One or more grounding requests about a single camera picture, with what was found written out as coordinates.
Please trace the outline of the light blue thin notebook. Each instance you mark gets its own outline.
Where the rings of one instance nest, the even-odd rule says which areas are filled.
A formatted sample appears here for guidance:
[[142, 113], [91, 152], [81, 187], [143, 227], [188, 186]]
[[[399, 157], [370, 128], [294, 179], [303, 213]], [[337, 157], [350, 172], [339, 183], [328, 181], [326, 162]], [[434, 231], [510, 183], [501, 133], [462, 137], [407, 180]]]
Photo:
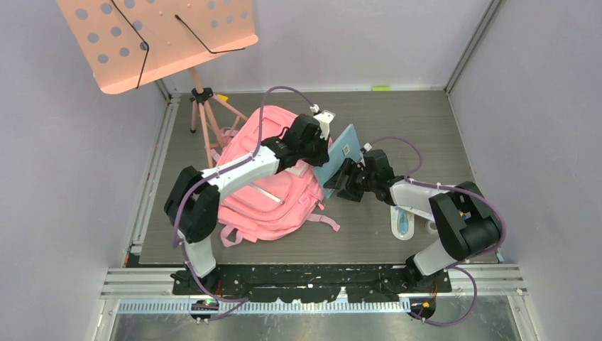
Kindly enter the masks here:
[[314, 167], [313, 173], [321, 185], [325, 198], [330, 198], [334, 193], [332, 189], [326, 189], [324, 184], [341, 168], [346, 158], [355, 162], [363, 160], [361, 145], [353, 124], [349, 124], [337, 139], [328, 148], [329, 161], [321, 167]]

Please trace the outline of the pink student backpack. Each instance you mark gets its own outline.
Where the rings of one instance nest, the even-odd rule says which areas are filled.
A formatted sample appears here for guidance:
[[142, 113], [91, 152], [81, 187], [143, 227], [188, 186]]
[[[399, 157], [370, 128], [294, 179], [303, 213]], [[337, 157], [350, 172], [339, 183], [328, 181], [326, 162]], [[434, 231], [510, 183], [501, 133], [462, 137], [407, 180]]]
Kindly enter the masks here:
[[[279, 134], [290, 126], [296, 115], [286, 109], [268, 105], [256, 110], [239, 130], [223, 128], [228, 144], [221, 152], [212, 150], [217, 166], [251, 153], [258, 140]], [[219, 206], [218, 220], [225, 247], [243, 240], [272, 241], [291, 234], [306, 222], [321, 222], [335, 232], [340, 226], [332, 218], [314, 213], [323, 209], [324, 190], [312, 167], [303, 161], [281, 173], [262, 178], [228, 196]]]

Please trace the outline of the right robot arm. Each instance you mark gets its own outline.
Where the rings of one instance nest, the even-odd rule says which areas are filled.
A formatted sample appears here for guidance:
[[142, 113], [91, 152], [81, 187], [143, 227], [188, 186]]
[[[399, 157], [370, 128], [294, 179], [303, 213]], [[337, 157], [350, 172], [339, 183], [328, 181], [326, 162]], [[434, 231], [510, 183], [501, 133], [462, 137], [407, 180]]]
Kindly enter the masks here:
[[434, 222], [439, 238], [409, 257], [402, 269], [403, 281], [414, 291], [424, 291], [434, 274], [493, 250], [505, 238], [503, 218], [475, 183], [435, 185], [396, 176], [380, 149], [365, 152], [362, 162], [346, 158], [324, 187], [355, 202], [370, 192], [391, 207], [413, 209]]

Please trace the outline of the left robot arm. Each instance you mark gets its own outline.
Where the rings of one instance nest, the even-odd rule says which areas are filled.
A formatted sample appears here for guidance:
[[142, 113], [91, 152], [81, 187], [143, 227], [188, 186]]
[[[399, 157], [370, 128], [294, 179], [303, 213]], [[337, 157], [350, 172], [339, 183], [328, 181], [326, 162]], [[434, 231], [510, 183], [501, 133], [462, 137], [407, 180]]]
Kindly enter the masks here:
[[183, 169], [165, 204], [164, 212], [175, 229], [175, 246], [182, 246], [192, 274], [190, 284], [201, 294], [218, 283], [210, 236], [218, 222], [221, 202], [252, 182], [282, 173], [298, 161], [311, 166], [328, 162], [328, 139], [333, 113], [301, 114], [282, 136], [264, 139], [258, 149], [223, 166], [201, 171]]

